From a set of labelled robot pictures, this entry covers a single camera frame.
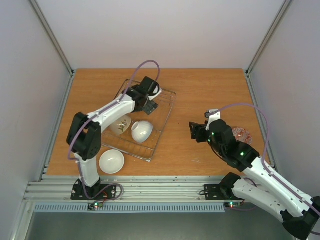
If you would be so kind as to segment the chrome wire dish rack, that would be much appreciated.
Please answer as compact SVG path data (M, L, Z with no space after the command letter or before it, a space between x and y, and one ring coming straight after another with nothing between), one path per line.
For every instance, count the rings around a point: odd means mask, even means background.
M101 145L150 162L158 147L176 98L175 92L163 89L162 93L154 100L158 104L156 110L150 115L144 111L129 113L128 117L131 118L129 128L122 127L123 133L118 135L112 131L111 127L108 127L102 134ZM131 128L134 123L139 121L147 121L153 125L150 137L143 143L137 143L132 138Z

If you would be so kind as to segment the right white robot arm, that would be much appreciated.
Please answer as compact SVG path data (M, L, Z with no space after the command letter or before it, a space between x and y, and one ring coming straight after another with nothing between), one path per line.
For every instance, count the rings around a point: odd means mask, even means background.
M204 124L189 123L191 139L208 143L230 167L258 181L261 190L240 176L229 173L220 182L225 198L251 202L277 218L292 236L308 239L320 219L320 198L310 196L275 171L249 144L238 141L232 128L222 119Z

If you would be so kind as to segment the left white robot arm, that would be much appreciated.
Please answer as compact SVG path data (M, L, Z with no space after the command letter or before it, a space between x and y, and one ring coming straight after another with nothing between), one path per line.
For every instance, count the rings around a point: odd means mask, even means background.
M159 83L145 77L141 83L131 85L112 102L91 113L77 113L71 123L66 142L69 145L67 157L78 164L80 180L84 183L83 194L96 199L101 187L96 156L102 146L102 133L119 118L135 112L151 114L157 104L154 99L162 92Z

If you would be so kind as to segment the floral cream bowl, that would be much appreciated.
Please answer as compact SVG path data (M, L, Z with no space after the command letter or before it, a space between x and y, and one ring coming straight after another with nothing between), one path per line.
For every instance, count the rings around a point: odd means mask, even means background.
M115 134L115 135L122 135L124 134L132 123L132 119L128 115L124 115L121 118L117 119L113 122L108 128Z

